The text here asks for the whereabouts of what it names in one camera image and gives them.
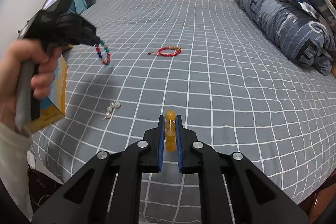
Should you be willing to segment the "person left hand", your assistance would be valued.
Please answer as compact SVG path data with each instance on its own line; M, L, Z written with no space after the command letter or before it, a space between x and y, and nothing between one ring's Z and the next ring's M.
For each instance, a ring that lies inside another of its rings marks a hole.
M38 73L30 81L36 99L48 97L55 79L55 69L61 48L55 48L51 55L43 50L38 40L17 40L11 43L1 60L1 123L15 129L17 82L21 63L32 60L39 65Z

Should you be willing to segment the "grey sleeve forearm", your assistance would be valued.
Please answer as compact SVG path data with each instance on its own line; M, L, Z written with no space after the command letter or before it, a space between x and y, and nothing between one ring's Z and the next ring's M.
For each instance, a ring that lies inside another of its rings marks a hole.
M27 151L32 138L1 124L1 180L19 210L31 220Z

